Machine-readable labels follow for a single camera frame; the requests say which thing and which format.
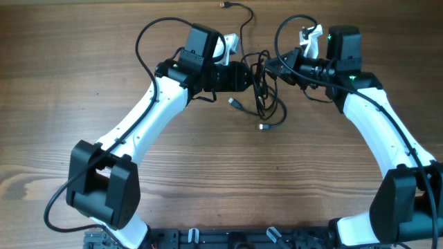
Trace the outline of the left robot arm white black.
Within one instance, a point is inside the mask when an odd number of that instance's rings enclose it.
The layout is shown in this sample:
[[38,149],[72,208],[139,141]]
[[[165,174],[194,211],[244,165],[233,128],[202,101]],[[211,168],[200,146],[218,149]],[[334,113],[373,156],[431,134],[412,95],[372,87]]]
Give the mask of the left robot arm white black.
[[184,48],[156,67],[136,106],[109,133],[72,150],[66,202],[101,225],[119,248],[141,248],[149,228],[136,213],[141,190],[138,166],[167,124],[202,91],[248,88],[246,67],[229,60],[237,53],[235,34],[193,24]]

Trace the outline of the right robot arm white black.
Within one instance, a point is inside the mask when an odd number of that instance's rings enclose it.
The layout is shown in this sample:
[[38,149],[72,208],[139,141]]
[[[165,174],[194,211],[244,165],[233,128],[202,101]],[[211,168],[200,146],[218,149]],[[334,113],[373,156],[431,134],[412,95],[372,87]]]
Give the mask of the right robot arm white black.
[[266,67],[302,89],[323,86],[327,99],[359,130],[373,153],[382,183],[368,211],[332,221],[337,248],[393,245],[442,236],[442,164],[410,134],[377,77],[362,71],[361,33],[354,26],[328,31],[318,57],[320,26],[300,33],[300,46]]

